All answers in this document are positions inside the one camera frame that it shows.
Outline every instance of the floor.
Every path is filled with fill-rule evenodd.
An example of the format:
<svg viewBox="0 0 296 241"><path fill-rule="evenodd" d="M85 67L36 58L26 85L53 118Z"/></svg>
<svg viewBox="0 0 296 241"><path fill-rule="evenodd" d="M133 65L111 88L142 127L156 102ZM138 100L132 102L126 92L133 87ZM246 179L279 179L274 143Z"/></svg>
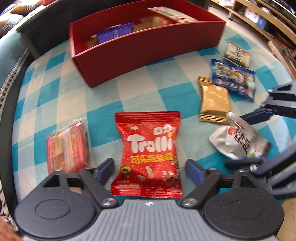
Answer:
<svg viewBox="0 0 296 241"><path fill-rule="evenodd" d="M208 11L226 21L227 26L235 29L240 34L247 36L252 41L265 48L267 51L271 52L270 48L267 45L268 39L262 36L257 30L252 28L243 20L236 17L234 17L234 21L228 20L229 11L214 3L212 3L212 7L209 7Z"/></svg>

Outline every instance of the checkered tablecloth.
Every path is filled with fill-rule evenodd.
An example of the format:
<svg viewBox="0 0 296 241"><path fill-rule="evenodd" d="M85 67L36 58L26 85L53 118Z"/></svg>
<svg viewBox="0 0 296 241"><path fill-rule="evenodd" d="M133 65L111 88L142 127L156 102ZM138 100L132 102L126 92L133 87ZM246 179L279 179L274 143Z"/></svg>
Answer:
<svg viewBox="0 0 296 241"><path fill-rule="evenodd" d="M250 69L256 72L254 103L230 94L232 111L243 115L258 108L268 95L267 89L291 82L291 78L268 51L227 26L217 48L168 58L93 89L73 65L68 41L34 61L24 76L14 119L12 158L18 199L47 176L47 137L81 117L87 117L91 165L97 166L109 157L116 162L116 173L106 184L109 189L122 156L123 143L114 120L114 113L121 111L181 111L176 145L184 195L194 188L184 171L188 158L205 168L216 167L227 173L223 167L225 157L208 140L219 125L199 121L202 99L197 77L211 76L210 60L221 59L229 41L251 52ZM296 134L295 120L279 116L255 127L272 144L269 158L282 152Z"/></svg>

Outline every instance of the golden wrapper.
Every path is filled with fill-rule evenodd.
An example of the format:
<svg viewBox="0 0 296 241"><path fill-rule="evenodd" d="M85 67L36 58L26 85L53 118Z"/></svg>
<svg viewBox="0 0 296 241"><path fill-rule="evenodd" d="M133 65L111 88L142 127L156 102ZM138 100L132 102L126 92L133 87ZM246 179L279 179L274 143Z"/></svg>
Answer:
<svg viewBox="0 0 296 241"><path fill-rule="evenodd" d="M231 111L228 90L212 84L211 79L199 77L198 82L202 91L202 107L200 121L229 124L226 118Z"/></svg>

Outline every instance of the screw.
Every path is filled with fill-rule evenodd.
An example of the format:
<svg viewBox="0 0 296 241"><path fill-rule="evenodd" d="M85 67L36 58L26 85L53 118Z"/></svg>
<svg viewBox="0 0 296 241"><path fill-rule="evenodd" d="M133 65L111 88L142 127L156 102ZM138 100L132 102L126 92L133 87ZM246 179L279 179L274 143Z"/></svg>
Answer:
<svg viewBox="0 0 296 241"><path fill-rule="evenodd" d="M197 204L197 200L194 199L194 198L186 198L183 200L183 203L186 205L186 206L194 206Z"/></svg>
<svg viewBox="0 0 296 241"><path fill-rule="evenodd" d="M117 203L117 200L115 198L112 197L108 197L102 200L102 204L104 206L113 206Z"/></svg>
<svg viewBox="0 0 296 241"><path fill-rule="evenodd" d="M152 206L154 203L151 202L151 201L148 201L148 202L146 202L145 204L146 204L147 206Z"/></svg>
<svg viewBox="0 0 296 241"><path fill-rule="evenodd" d="M250 171L251 172L257 171L257 166L255 164L250 165Z"/></svg>

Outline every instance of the silver snack package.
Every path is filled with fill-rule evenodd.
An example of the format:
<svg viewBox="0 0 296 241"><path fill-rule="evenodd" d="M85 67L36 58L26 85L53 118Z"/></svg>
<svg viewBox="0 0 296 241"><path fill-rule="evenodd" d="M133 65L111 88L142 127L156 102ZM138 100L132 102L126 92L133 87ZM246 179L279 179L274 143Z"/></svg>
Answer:
<svg viewBox="0 0 296 241"><path fill-rule="evenodd" d="M222 126L210 137L219 152L231 159L266 157L270 143L238 115L228 112L230 126Z"/></svg>

